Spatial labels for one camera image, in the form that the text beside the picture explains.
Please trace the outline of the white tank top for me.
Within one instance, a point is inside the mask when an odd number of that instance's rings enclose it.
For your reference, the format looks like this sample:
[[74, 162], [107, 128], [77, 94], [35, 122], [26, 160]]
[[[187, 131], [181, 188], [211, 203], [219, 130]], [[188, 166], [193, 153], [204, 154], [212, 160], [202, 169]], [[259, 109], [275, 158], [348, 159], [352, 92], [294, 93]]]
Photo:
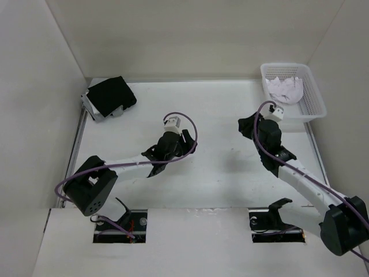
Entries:
[[297, 104], [304, 95], [303, 80], [298, 77], [290, 77], [281, 81], [278, 77], [266, 79], [267, 91], [273, 100], [280, 103]]

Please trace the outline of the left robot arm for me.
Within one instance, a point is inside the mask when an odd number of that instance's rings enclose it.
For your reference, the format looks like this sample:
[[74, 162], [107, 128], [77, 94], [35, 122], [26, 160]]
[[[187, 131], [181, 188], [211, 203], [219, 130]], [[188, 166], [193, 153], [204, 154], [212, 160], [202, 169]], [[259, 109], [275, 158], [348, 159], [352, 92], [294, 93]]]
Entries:
[[145, 152], [122, 161], [128, 166], [108, 168], [105, 160], [96, 155], [89, 157], [63, 191], [84, 216], [105, 216], [115, 229], [123, 230], [129, 225], [129, 215], [118, 198], [118, 182], [154, 177], [169, 162], [194, 153], [196, 147], [197, 142], [187, 129], [180, 133], [166, 131]]

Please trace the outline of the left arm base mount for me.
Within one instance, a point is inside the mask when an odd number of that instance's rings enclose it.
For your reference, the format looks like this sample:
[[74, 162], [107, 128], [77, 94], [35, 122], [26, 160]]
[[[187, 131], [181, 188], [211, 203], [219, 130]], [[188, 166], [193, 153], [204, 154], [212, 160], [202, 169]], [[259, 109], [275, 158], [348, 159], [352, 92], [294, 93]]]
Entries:
[[144, 244], [146, 242], [146, 231], [148, 226], [148, 210], [131, 210], [117, 197], [115, 201], [119, 208], [123, 208], [123, 214], [114, 222], [120, 228], [125, 229], [134, 238], [126, 235], [119, 228], [107, 222], [99, 215], [90, 217], [90, 222], [95, 224], [93, 234], [94, 244]]

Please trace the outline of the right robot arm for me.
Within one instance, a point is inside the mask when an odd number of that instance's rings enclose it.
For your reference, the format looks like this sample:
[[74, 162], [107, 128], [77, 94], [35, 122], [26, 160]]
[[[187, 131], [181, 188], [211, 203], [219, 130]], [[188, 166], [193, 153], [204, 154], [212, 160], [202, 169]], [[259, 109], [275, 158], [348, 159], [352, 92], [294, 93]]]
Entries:
[[272, 229], [293, 225], [317, 237], [333, 254], [342, 256], [368, 241], [368, 213], [365, 202], [357, 196], [347, 197], [320, 183], [281, 144], [282, 132], [276, 121], [254, 113], [238, 120], [238, 131], [251, 140], [264, 168], [292, 186], [317, 210], [309, 212], [292, 204], [288, 198], [272, 203], [268, 223]]

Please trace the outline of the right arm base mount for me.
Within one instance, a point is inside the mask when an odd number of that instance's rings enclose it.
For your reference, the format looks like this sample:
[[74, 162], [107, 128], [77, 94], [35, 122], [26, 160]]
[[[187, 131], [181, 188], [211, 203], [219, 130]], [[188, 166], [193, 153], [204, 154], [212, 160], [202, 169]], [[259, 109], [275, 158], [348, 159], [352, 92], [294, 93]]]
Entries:
[[305, 243], [302, 229], [281, 220], [279, 209], [291, 202], [291, 199], [282, 198], [266, 208], [252, 208], [248, 211], [253, 243]]

